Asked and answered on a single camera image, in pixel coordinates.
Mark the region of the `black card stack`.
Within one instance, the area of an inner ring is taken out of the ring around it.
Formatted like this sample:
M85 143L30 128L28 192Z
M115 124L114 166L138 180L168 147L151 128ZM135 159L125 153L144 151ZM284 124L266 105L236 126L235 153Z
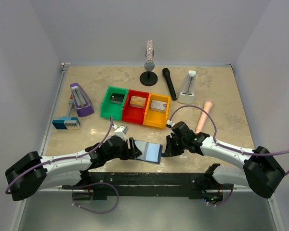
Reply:
M110 96L110 102L113 104L122 104L125 98L125 94L112 93Z

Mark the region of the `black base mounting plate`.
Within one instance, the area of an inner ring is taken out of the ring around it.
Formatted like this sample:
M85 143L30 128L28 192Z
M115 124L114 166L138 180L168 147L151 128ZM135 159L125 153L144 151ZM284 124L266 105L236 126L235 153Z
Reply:
M93 191L93 200L105 200L116 196L115 191L104 183L114 186L119 196L139 197L187 197L202 199L204 192L229 190L231 184L221 186L205 173L81 173L81 180L75 186L64 185L64 190Z

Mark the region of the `aluminium frame rail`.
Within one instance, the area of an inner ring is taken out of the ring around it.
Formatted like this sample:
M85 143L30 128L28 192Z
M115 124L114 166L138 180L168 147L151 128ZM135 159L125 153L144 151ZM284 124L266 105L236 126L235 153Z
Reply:
M47 150L48 140L49 140L49 136L50 136L51 130L52 130L52 119L55 116L57 103L58 103L58 101L60 99L61 92L62 92L62 87L64 85L65 78L66 78L66 75L67 75L69 67L70 67L70 63L61 63L61 65L62 65L62 70L61 70L60 81L59 81L59 85L58 85L58 88L57 88L56 93L55 93L53 106L52 106L51 113L50 113L50 116L49 116L49 119L48 119L46 130L44 132L44 136L43 136L43 139L42 139L41 147L40 147L40 149L38 151L39 155L43 155L46 152L46 150Z

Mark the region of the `black microphone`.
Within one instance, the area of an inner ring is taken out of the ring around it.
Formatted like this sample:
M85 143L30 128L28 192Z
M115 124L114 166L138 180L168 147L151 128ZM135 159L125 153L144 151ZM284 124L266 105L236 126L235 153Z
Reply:
M172 100L176 101L177 96L176 96L176 92L175 92L175 89L174 89L174 86L173 86L173 83L171 80L170 70L168 68L163 68L162 74L166 80L166 83L167 83Z

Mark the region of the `blue grey block toy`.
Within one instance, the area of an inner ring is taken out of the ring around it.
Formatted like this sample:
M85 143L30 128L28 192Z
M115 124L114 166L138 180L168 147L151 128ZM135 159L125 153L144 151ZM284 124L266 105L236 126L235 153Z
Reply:
M80 128L80 121L76 116L70 116L72 109L75 107L73 96L71 95L69 98L69 108L67 114L63 117L58 117L52 120L52 125L56 129L79 129Z

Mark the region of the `glitter microphone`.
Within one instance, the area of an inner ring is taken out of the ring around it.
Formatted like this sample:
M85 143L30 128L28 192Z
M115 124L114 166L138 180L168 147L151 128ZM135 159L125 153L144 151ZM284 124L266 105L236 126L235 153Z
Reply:
M154 64L154 43L152 40L149 40L146 45L145 51L146 62L144 68L146 71L152 71L155 67Z

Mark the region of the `silver card stack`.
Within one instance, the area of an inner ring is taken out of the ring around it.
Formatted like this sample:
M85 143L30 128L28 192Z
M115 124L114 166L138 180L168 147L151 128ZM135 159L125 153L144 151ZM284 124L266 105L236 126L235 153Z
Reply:
M152 111L164 113L167 109L167 105L168 105L167 102L152 100L152 102L150 104L150 109Z

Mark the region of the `yellow plastic bin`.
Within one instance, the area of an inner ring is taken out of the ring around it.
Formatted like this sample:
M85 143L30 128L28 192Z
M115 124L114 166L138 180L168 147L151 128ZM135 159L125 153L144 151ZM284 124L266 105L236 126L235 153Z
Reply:
M164 102L166 104L165 110L163 112L152 110L151 104L153 100ZM169 116L170 103L170 96L150 93L145 108L143 125L155 128L165 128Z

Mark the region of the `pink microphone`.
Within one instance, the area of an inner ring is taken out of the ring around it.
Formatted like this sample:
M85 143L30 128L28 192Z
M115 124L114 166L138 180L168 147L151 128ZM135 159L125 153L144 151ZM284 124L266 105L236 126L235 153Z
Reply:
M195 129L195 133L196 134L198 134L198 133L200 133L202 131L202 129L203 129L204 125L205 125L205 122L207 120L207 117L208 117L206 113L210 112L212 106L213 106L212 101L206 101L204 103L204 107L203 107L204 112L202 112L202 114L200 116L200 119L198 121L197 127Z

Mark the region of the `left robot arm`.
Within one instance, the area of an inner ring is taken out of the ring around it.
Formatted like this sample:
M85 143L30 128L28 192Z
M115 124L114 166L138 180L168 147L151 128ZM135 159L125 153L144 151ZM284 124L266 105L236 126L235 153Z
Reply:
M124 140L117 135L74 154L40 156L36 151L29 152L5 171L5 193L21 201L44 188L77 185L84 189L91 181L85 171L116 158L133 160L141 155L133 138Z

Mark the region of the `blue leather card holder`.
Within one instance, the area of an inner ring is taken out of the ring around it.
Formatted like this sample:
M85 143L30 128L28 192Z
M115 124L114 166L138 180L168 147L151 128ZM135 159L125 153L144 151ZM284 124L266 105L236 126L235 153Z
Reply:
M161 144L136 140L135 146L142 153L140 156L136 158L137 160L155 164L160 163L163 148Z

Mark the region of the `green plastic bin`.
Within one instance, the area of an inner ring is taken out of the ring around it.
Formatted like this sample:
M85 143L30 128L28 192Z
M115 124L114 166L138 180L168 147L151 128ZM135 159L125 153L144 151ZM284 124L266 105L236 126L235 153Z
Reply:
M125 94L125 98L121 105L113 104L110 102L110 96L112 93ZM128 89L109 86L101 104L101 112L100 112L101 117L110 118L112 116L114 120L121 120L122 109L123 109L127 94L128 94Z

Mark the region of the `orange card stack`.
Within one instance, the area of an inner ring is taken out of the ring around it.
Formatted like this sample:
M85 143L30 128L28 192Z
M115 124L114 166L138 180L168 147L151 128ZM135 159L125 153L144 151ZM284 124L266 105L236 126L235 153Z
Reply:
M135 108L144 108L146 103L146 98L139 96L132 96L130 99L130 106Z

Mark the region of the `purple metronome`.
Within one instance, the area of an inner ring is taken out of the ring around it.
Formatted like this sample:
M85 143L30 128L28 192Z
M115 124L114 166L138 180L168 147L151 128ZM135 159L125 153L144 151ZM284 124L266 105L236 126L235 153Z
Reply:
M94 113L92 101L79 83L70 84L75 109L79 117L89 116Z

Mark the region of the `black round microphone stand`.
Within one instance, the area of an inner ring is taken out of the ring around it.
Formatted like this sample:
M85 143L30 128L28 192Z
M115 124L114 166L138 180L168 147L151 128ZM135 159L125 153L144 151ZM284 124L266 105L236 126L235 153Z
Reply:
M157 81L158 77L152 71L145 71L140 75L140 82L145 86L153 86Z

